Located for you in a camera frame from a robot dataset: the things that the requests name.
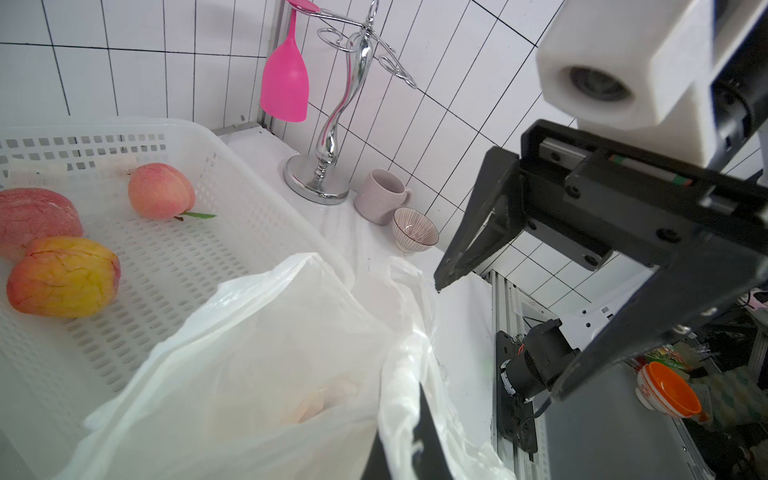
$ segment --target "cable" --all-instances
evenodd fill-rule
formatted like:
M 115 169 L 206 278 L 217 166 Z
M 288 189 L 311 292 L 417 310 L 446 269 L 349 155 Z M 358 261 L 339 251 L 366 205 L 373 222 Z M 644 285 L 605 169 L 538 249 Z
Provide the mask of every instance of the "cable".
M 521 437 L 523 433 L 523 427 L 526 423 L 530 422 L 533 419 L 537 419 L 541 416 L 541 414 L 544 413 L 544 411 L 552 404 L 552 397 L 547 397 L 547 399 L 544 401 L 544 403 L 541 404 L 540 407 L 538 407 L 538 410 L 533 415 L 529 415 L 523 419 L 522 422 L 518 424 L 518 440 L 520 443 L 523 443 L 523 438 Z

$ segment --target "white plastic basket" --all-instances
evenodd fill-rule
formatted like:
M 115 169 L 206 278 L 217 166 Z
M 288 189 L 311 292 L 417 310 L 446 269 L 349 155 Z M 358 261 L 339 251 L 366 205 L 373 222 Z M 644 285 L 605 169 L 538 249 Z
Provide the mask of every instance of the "white plastic basket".
M 140 218 L 127 200 L 127 173 L 152 162 L 184 172 L 197 192 L 194 211 L 218 217 Z M 0 174 L 1 188 L 46 187 L 68 197 L 84 235 L 112 249 L 122 266 L 117 299 L 88 318 L 24 315 L 0 293 L 0 437 L 38 478 L 67 463 L 83 419 L 125 387 L 218 283 L 299 252 L 319 252 L 347 286 L 354 282 L 347 262 L 279 194 L 188 121 L 0 127 Z M 11 268 L 0 260 L 2 285 Z

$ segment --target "metal stand base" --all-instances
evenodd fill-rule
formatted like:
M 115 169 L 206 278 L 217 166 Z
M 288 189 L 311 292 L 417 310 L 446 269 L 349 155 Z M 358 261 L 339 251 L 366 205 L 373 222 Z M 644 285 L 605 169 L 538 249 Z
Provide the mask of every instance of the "metal stand base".
M 318 181 L 315 176 L 317 158 L 296 155 L 286 162 L 283 179 L 291 190 L 302 197 L 323 205 L 336 205 L 349 195 L 349 182 L 336 171 L 335 166 L 326 170 L 326 176 Z

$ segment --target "peach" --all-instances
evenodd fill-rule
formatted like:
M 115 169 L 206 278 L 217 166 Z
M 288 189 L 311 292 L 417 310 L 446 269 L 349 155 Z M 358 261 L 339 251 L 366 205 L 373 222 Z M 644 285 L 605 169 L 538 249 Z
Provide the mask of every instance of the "peach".
M 194 206 L 194 189 L 180 171 L 166 164 L 146 164 L 131 174 L 128 200 L 139 215 L 167 220 Z
M 87 238 L 33 240 L 5 290 L 22 313 L 76 318 L 94 315 L 118 294 L 120 260 Z
M 37 238 L 80 237 L 78 211 L 64 195 L 44 188 L 0 191 L 0 257 L 18 262 Z

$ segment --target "camera lens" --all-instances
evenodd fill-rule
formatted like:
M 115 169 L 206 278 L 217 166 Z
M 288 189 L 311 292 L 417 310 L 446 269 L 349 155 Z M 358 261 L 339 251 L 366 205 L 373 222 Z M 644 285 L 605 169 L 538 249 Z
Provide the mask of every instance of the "camera lens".
M 591 68 L 571 67 L 571 82 L 595 100 L 619 101 L 629 97 L 629 90 L 619 80 Z

